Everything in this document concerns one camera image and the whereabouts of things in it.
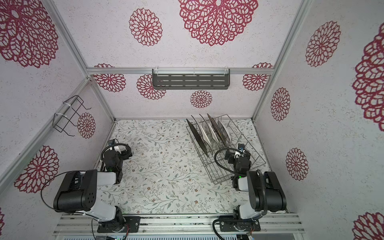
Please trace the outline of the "white square plate black rim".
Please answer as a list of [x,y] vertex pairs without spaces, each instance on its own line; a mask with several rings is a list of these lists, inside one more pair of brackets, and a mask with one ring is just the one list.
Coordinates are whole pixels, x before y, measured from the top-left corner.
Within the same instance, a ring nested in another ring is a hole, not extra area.
[[207,135],[207,133],[205,132],[203,126],[202,126],[202,125],[201,125],[201,124],[200,124],[194,117],[192,117],[192,118],[194,119],[194,121],[195,121],[196,124],[198,125],[199,130],[200,130],[200,132],[201,132],[201,134],[202,134],[202,138],[203,138],[203,140],[205,141],[206,144],[208,144],[209,148],[212,149],[212,143],[211,143],[210,139],[208,138],[208,135]]

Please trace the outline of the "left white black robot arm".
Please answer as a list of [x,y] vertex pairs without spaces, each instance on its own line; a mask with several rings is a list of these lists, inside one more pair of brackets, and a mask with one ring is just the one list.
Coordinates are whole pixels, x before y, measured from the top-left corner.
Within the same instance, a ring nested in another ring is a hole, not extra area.
[[97,197],[100,186],[118,185],[123,178],[123,163],[132,157],[129,145],[108,141],[101,152],[101,170],[69,171],[65,173],[54,198],[53,209],[58,213],[82,214],[98,221],[101,233],[129,232],[122,210]]

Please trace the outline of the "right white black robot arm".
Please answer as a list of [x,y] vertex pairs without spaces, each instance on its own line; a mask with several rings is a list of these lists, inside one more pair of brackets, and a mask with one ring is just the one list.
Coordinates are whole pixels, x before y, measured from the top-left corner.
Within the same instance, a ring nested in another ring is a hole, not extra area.
[[256,220],[267,213],[284,211],[287,199],[275,172],[251,170],[251,154],[245,145],[238,148],[224,148],[225,160],[232,168],[222,166],[222,169],[232,173],[232,186],[236,191],[247,192],[249,200],[237,206],[233,215],[235,220]]

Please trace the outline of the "grey round plate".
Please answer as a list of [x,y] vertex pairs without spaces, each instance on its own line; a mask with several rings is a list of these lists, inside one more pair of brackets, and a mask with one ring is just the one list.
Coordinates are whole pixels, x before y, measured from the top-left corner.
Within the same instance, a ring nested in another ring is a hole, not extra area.
[[228,129],[221,121],[218,121],[218,126],[220,131],[222,132],[222,136],[225,140],[226,145],[229,146],[232,143],[232,139]]

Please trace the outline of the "dark square floral plate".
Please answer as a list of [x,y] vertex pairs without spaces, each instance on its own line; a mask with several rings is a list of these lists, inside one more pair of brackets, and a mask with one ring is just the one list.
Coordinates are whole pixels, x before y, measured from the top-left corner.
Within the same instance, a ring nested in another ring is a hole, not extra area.
[[202,139],[202,137],[200,136],[198,130],[196,129],[195,125],[198,126],[198,122],[196,121],[196,119],[192,116],[193,120],[195,121],[195,124],[192,124],[189,120],[187,120],[187,123],[189,125],[189,128],[190,130],[192,131],[192,134],[193,136],[195,137],[195,140],[197,141],[198,145],[200,146],[200,148],[203,150],[204,154],[208,157],[208,151],[207,151],[207,148],[204,144],[204,141]]

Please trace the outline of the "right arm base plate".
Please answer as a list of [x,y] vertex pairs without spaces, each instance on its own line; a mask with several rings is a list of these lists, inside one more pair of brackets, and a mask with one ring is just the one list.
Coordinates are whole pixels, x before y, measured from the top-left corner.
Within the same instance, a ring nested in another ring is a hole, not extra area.
[[216,225],[220,227],[221,233],[237,232],[240,234],[238,238],[242,239],[243,236],[247,236],[247,240],[253,240],[252,234],[261,230],[259,220],[243,220],[230,216],[219,216],[218,219],[212,222],[212,229],[219,240],[225,240],[226,238],[218,232]]

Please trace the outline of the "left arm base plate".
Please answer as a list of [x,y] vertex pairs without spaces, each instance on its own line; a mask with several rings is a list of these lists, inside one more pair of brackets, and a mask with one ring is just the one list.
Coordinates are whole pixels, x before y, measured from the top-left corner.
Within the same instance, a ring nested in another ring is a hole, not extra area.
[[108,222],[99,222],[97,233],[137,233],[141,217],[125,216]]

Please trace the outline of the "aluminium mounting rail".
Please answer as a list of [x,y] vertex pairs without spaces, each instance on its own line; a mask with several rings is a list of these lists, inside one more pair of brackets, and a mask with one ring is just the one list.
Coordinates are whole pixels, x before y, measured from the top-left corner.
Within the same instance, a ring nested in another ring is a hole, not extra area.
[[[144,235],[211,235],[212,222],[219,214],[181,215],[126,215],[141,217],[139,231],[129,236]],[[254,234],[304,234],[305,230],[298,214],[269,214],[259,220],[261,230]],[[61,216],[52,235],[58,236],[101,236],[97,233],[99,224],[85,216]],[[123,236],[125,233],[112,233]]]

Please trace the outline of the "grey slotted wall shelf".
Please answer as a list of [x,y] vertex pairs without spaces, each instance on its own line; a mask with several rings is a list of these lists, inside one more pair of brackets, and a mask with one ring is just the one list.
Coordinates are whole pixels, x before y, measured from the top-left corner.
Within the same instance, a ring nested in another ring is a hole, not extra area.
[[227,90],[230,86],[229,69],[217,71],[161,71],[152,70],[152,84],[156,90]]

